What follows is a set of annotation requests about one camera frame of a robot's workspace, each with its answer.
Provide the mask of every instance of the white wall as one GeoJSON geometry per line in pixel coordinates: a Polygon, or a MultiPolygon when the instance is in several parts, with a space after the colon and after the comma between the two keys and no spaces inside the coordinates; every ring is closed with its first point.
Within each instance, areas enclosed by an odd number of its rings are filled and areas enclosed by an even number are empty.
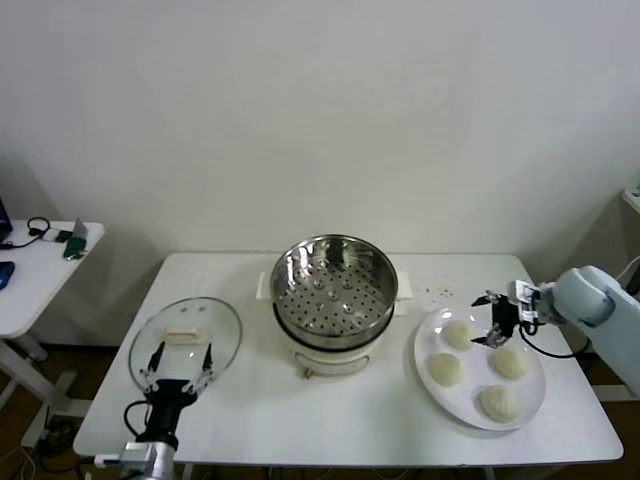
{"type": "Polygon", "coordinates": [[[320,232],[515,253],[553,276],[640,175],[639,15],[624,0],[4,2],[0,191],[14,216],[109,229],[45,339],[117,343],[169,252],[320,232]]]}

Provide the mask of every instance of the cable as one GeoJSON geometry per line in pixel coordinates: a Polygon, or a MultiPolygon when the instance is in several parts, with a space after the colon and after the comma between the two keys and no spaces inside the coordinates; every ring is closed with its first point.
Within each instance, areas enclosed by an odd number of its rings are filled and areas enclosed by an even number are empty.
{"type": "Polygon", "coordinates": [[[38,441],[38,454],[44,458],[57,457],[73,445],[78,427],[69,419],[61,418],[45,424],[47,436],[38,441]]]}
{"type": "Polygon", "coordinates": [[[149,402],[146,400],[136,400],[135,402],[127,405],[127,408],[124,409],[124,413],[122,414],[122,418],[124,419],[124,424],[127,426],[129,431],[133,434],[134,437],[138,437],[140,434],[131,426],[129,423],[129,410],[138,405],[147,405],[149,402]]]}
{"type": "Polygon", "coordinates": [[[378,477],[380,480],[400,480],[402,477],[404,477],[407,472],[409,471],[408,468],[405,468],[402,473],[400,473],[399,475],[396,475],[395,477],[385,477],[384,475],[380,475],[378,472],[375,471],[375,469],[371,469],[371,471],[373,472],[373,474],[378,477]]]}
{"type": "Polygon", "coordinates": [[[20,450],[20,447],[14,447],[11,450],[9,450],[7,453],[5,453],[2,457],[0,457],[0,462],[4,462],[7,458],[9,458],[11,455],[13,455],[14,453],[16,453],[18,450],[20,450]]]}
{"type": "Polygon", "coordinates": [[[22,464],[22,468],[20,469],[20,478],[22,480],[24,480],[24,469],[27,465],[31,466],[31,478],[29,480],[33,480],[34,478],[36,478],[36,471],[37,471],[37,467],[36,467],[36,462],[33,461],[33,458],[31,458],[31,455],[29,455],[29,453],[22,447],[20,447],[20,450],[22,451],[22,453],[24,454],[25,457],[27,457],[26,462],[24,462],[22,464]]]}
{"type": "Polygon", "coordinates": [[[35,238],[33,238],[33,239],[29,240],[27,243],[23,243],[21,245],[14,245],[11,242],[0,243],[0,250],[15,250],[16,248],[28,247],[29,245],[37,242],[38,240],[40,240],[42,237],[45,236],[45,234],[51,228],[51,223],[49,222],[49,220],[47,220],[44,217],[31,217],[29,220],[27,220],[27,228],[29,229],[29,232],[31,232],[31,231],[37,232],[35,238]],[[44,230],[42,228],[33,227],[32,223],[35,222],[35,221],[44,222],[45,223],[44,230]]]}
{"type": "Polygon", "coordinates": [[[31,458],[31,455],[29,455],[29,453],[24,448],[22,448],[22,447],[12,448],[7,453],[5,453],[2,457],[0,457],[0,462],[4,462],[7,458],[11,457],[16,452],[21,452],[26,457],[26,460],[13,473],[12,477],[17,476],[17,474],[19,472],[20,473],[20,477],[24,480],[24,469],[25,469],[25,466],[26,465],[31,465],[32,472],[31,472],[31,479],[30,480],[33,480],[35,478],[35,476],[36,476],[36,464],[33,461],[33,458],[31,458]]]}
{"type": "Polygon", "coordinates": [[[587,339],[587,343],[584,345],[584,347],[582,347],[580,350],[578,350],[577,352],[573,352],[573,353],[569,353],[567,355],[558,355],[556,353],[549,353],[549,352],[545,352],[544,350],[542,350],[539,347],[536,347],[533,343],[531,343],[531,341],[525,336],[524,334],[525,332],[525,328],[522,324],[520,324],[520,336],[522,337],[522,340],[524,340],[524,342],[529,345],[531,348],[533,348],[536,352],[541,353],[543,355],[546,355],[547,357],[551,357],[551,358],[574,358],[577,357],[578,355],[584,353],[587,351],[587,349],[591,346],[591,340],[587,339]]]}
{"type": "Polygon", "coordinates": [[[47,467],[47,465],[44,463],[44,457],[42,455],[38,457],[38,463],[40,464],[40,468],[42,468],[42,470],[44,470],[47,473],[53,473],[53,474],[71,472],[76,468],[78,468],[80,465],[93,465],[94,460],[95,460],[95,457],[85,457],[85,458],[81,458],[80,460],[78,460],[76,463],[74,463],[69,467],[54,469],[54,468],[47,467]]]}
{"type": "MultiPolygon", "coordinates": [[[[329,476],[332,476],[334,474],[334,470],[333,468],[327,468],[327,471],[324,473],[321,473],[320,475],[318,475],[316,478],[314,478],[313,480],[325,480],[326,478],[329,478],[329,476]]],[[[304,479],[305,475],[304,475],[304,470],[302,472],[302,478],[304,479]]]]}
{"type": "Polygon", "coordinates": [[[536,333],[538,333],[538,325],[539,323],[534,322],[521,322],[520,323],[520,328],[524,329],[525,333],[527,335],[529,335],[530,337],[533,337],[536,333]]]}
{"type": "Polygon", "coordinates": [[[134,470],[133,472],[129,472],[126,476],[122,477],[120,480],[133,480],[136,477],[142,475],[143,472],[140,470],[134,470]]]}
{"type": "Polygon", "coordinates": [[[624,277],[624,276],[625,276],[625,274],[629,271],[629,269],[630,269],[631,267],[633,267],[633,265],[635,265],[635,263],[636,263],[638,260],[640,260],[640,256],[638,256],[638,257],[634,258],[633,260],[631,260],[631,261],[629,262],[629,264],[624,268],[624,270],[620,273],[620,275],[618,275],[618,276],[616,277],[616,280],[617,280],[617,281],[620,281],[620,279],[621,279],[622,277],[624,277]]]}
{"type": "Polygon", "coordinates": [[[640,293],[640,266],[635,268],[635,271],[626,283],[627,285],[624,287],[625,292],[632,297],[637,297],[640,293]]]}

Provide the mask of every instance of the computer mouse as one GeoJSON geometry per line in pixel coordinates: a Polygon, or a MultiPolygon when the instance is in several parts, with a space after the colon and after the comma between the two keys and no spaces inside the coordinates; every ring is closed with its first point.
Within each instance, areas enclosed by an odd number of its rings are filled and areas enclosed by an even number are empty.
{"type": "Polygon", "coordinates": [[[7,286],[16,264],[13,262],[0,262],[0,290],[7,286]]]}

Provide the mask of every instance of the floor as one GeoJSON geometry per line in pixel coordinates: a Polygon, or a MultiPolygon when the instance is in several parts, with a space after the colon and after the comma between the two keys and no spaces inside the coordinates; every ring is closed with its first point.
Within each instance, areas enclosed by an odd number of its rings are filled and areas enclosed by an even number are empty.
{"type": "MultiPolygon", "coordinates": [[[[78,378],[70,390],[70,395],[76,398],[92,398],[100,386],[102,378],[109,369],[115,351],[113,350],[78,350],[60,347],[48,347],[49,358],[42,365],[45,374],[55,379],[64,370],[75,369],[78,378]]],[[[591,362],[588,376],[592,384],[619,383],[615,376],[601,362],[591,362]]],[[[0,389],[7,384],[8,378],[0,372],[0,389]]],[[[40,402],[29,392],[19,387],[11,397],[9,403],[0,411],[0,458],[20,443],[20,439],[31,419],[40,408],[40,402]]],[[[605,480],[605,479],[638,479],[640,480],[640,402],[608,403],[605,409],[620,436],[625,448],[624,457],[614,463],[569,466],[552,477],[553,480],[605,480]]],[[[64,452],[57,458],[47,462],[48,469],[65,468],[73,465],[80,457],[71,450],[64,452]]],[[[20,468],[25,457],[19,451],[9,458],[0,461],[0,480],[20,479],[20,468]]],[[[92,478],[109,480],[119,478],[116,470],[97,470],[94,467],[84,468],[83,472],[90,472],[92,478]]],[[[514,469],[496,469],[498,480],[508,478],[514,469]]],[[[30,479],[27,469],[24,478],[30,479]]],[[[38,469],[38,480],[77,480],[76,472],[64,474],[49,474],[38,469]]],[[[192,476],[199,479],[249,479],[249,480],[480,480],[484,478],[481,469],[429,469],[429,470],[369,470],[369,469],[301,469],[301,468],[273,468],[268,470],[259,467],[229,467],[229,466],[197,466],[192,476]]]]}

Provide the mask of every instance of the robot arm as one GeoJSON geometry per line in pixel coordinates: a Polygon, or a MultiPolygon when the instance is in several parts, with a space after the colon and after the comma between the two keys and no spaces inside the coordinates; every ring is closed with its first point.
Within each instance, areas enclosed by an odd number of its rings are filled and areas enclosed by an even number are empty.
{"type": "Polygon", "coordinates": [[[492,328],[474,339],[492,348],[506,343],[516,327],[534,335],[547,323],[570,323],[634,392],[640,393],[640,303],[602,270],[588,266],[563,273],[556,283],[536,287],[515,281],[508,296],[487,292],[474,305],[492,303],[492,328]]]}

